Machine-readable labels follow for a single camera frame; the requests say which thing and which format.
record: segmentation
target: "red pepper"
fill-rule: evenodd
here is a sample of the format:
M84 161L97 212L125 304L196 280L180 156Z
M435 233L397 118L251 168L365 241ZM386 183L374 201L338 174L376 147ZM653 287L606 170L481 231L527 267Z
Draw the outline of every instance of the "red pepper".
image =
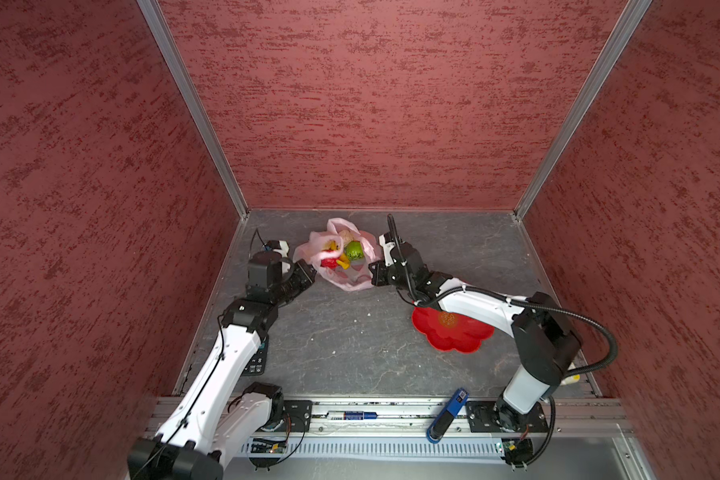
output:
M320 262L320 266L324 266L326 268L333 270L338 266L338 264L336 263L335 258L324 258Z

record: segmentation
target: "black cable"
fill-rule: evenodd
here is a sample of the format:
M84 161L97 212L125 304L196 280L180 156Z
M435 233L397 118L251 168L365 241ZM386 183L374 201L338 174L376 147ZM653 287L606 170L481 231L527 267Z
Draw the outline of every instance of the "black cable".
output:
M154 453L152 454L152 456L150 456L150 457L146 460L146 462L144 462L144 465L142 465L141 468L139 468L138 470L136 470L136 473L135 473L133 476L130 477L132 480L138 480L139 474L142 473L142 471L144 470L144 468L146 468L146 466L148 466L149 464L152 463L152 461L155 459L155 457L157 457L157 456L159 456L161 453L163 453L163 450L165 450L165 448L168 446L168 442L170 442L171 440L173 440L173 437L175 437L176 434L179 433L179 430L181 430L181 424L179 424L179 426L176 427L176 430L174 430L174 431L173 431L173 434L171 434L171 436L168 437L168 439L167 439L166 442L163 444L163 446L160 447L160 448L158 448L158 449L157 449L157 452L154 452Z
M167 440L165 440L165 443L163 443L163 446L160 447L160 448L157 450L157 452L155 452L152 456L150 456L150 457L146 460L146 462L144 462L144 465L142 465L141 468L139 468L139 469L136 471L136 474L133 476L133 480L136 480L136 478L137 478L137 477L139 476L139 474L144 470L144 468L146 468L146 466L148 466L150 463L152 463L152 461L155 459L155 457L159 457L159 455L160 455L161 453L163 453L163 450L165 450L165 448L168 446L168 444L170 443L170 441L173 440L173 437L175 437L176 434L179 433L179 430L181 430L181 427L186 426L186 424L187 424L186 420L190 417L190 414L192 413L192 408L193 408L193 407L195 406L195 404L197 403L197 399L200 398L200 394L202 393L202 390L206 388L206 385L208 385L208 381L211 380L211 377L213 376L213 373L216 371L216 368L219 366L219 362L220 362L221 360L223 360L223 358L224 358L224 331L223 331L222 328L221 328L221 315L219 315L219 316L216 318L216 323L219 325L219 334L221 335L221 353L219 354L219 358L216 359L216 363L213 364L213 368L211 369L211 373L208 375L208 377L206 378L206 380L202 383L202 387L200 388L200 390L198 391L197 395L195 396L195 399L192 400L192 405L190 405L190 408L188 408L188 409L186 410L186 414L184 414L184 418L182 418L182 419L179 421L179 425L178 425L178 427L176 427L176 430L174 430L173 433L171 434L171 436L168 437Z
M495 298L496 300L500 300L502 302L508 302L510 305L519 306L522 308L530 308L533 310L542 310L543 312L554 312L554 313L563 313L564 315L572 316L574 318L577 318L578 320L581 320L585 322L587 325L595 328L598 332L600 332L608 341L608 353L606 353L605 357L603 359L598 360L595 363L591 363L589 365L585 365L576 369L568 370L565 374L565 378L570 376L576 376L576 375L583 375L588 372L594 372L595 370L600 370L605 368L606 366L610 365L614 362L616 359L616 356L619 354L619 344L616 342L616 338L614 335L608 331L607 328L596 322L595 320L589 318L588 316L581 315L580 313L572 312L565 308L557 308L554 306L546 306L546 305L540 305L538 303L530 303L530 302L523 302L522 300L515 300L511 299L506 295L502 295L501 293L492 292L490 290L486 290L484 288L479 288L472 285L466 285L466 286L455 286L454 288L448 289L445 292L441 293L440 295L437 295L432 300L429 300L427 302L419 302L416 303L416 306L420 307L428 307L436 304L443 298L445 298L448 295L451 295L451 293L457 293L457 292L475 292L475 293L482 293L483 295L487 295L489 297Z
M237 403L238 403L241 399L242 399L242 394L240 394L240 395L238 395L237 397L235 397L235 399L232 400L228 406L226 406L226 412L229 413L229 412L230 412L230 408L232 408L233 405L237 405Z
M403 276L405 277L405 283L408 285L408 293L411 295L413 300L418 300L418 296L413 288L413 283L411 282L411 276L408 274L408 262L403 255L402 248L400 247L401 244L400 237L398 236L398 226L394 223L394 217L392 214L387 215L387 226L389 227L389 234L392 235L394 246L398 249L398 254L400 255L400 266L403 268Z
M251 250L253 250L253 240L256 238L257 235L259 236L259 242L262 243L262 246L266 246L266 244L264 243L264 240L262 240L262 235L259 233L259 228L257 227L253 231L253 235L251 235L251 243L248 244L248 260L251 259Z
M304 423L304 418L301 418L301 417L294 417L294 418L298 418L298 420L302 423L302 439L298 441L298 445L296 446L296 448L293 449L292 452L290 452L290 453L289 453L288 455L286 455L285 457L280 458L280 459L278 460L278 463L276 463L275 465L280 465L280 464L283 463L285 460L288 460L288 457L290 457L291 455L293 455L294 453L296 453L296 450L298 450L298 447L302 446L302 442L304 442L304 436L306 436L306 434L307 434L307 424Z
M530 460L523 463L515 463L512 464L513 467L522 467L525 468L526 466L530 465L533 462L536 462L542 453L544 453L544 450L547 449L547 447L550 444L550 440L552 439L552 432L554 432L554 419L555 419L555 408L554 408L554 398L552 398L552 395L549 396L550 401L550 423L549 423L549 430L547 431L547 436L544 437L544 442L541 444L541 447L534 453L534 456L530 457Z
M286 414L286 417L288 417L288 427L286 428L286 448L288 448L288 439L291 437L291 430L293 429L293 422L291 421L291 416Z
M577 318L583 322L585 322L587 325L595 328L598 332L600 332L605 339L608 341L608 353L603 357L603 359L596 361L595 363L590 363L589 365L585 365L582 367L579 367L577 369L568 370L566 372L566 377L569 376L576 376L576 375L583 375L585 373L594 372L595 370L604 369L608 365L614 362L616 359L616 356L619 354L619 344L616 342L616 338L614 337L614 334L608 331L607 328L596 322L595 320L592 320L588 316L581 315L576 312L571 312L570 310L566 310L565 308L556 308L553 306L546 306L546 305L538 305L536 303L528 303L523 302L520 300L512 300L512 305L515 306L521 306L523 308L531 308L535 310L542 310L545 312L556 312L556 313L563 313L568 316L572 316L574 318Z
M400 289L394 289L394 291L398 293L398 296L400 297L400 300L402 300L403 302L406 302L406 303L409 304L410 306L416 306L415 303L413 303L413 302L405 299L405 297L403 296L403 294L400 293L400 292L402 292L402 290L400 290Z

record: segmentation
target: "red plate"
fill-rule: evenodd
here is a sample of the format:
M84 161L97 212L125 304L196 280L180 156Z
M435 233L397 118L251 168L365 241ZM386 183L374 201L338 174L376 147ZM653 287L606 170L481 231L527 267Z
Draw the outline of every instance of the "red plate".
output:
M494 334L490 325L458 313L438 312L431 308L416 307L411 320L416 330L427 336L430 345L442 352L476 352L482 341Z

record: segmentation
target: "red wall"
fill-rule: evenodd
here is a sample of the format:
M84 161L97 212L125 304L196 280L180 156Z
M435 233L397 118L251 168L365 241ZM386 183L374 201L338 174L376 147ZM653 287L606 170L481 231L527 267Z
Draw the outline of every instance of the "red wall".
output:
M0 1L0 478L116 478L236 214L138 6Z
M660 478L720 478L720 1L653 1L526 223Z
M161 2L252 207L511 210L624 0Z

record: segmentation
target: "gray floor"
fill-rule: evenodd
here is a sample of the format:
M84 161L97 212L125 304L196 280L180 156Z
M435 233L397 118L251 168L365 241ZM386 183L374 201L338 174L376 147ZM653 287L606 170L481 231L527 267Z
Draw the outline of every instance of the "gray floor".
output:
M382 212L252 212L241 240L213 297L211 319L243 293L248 247L255 228L267 240L287 240L291 248L309 232L324 231L340 216L375 236L387 231ZM531 295L542 290L529 263L520 232L508 214L394 215L400 236L415 246L431 270L502 293ZM411 324L412 307L391 287L346 293L318 281L294 303L280 309L269 335L264 375L243 377L275 383L287 395L450 395L460 386L472 396L497 396L519 366L514 341L500 331L479 351L465 355L433 349ZM185 391L216 339L216 322L205 322L183 384ZM556 396L589 396L588 384L561 387Z

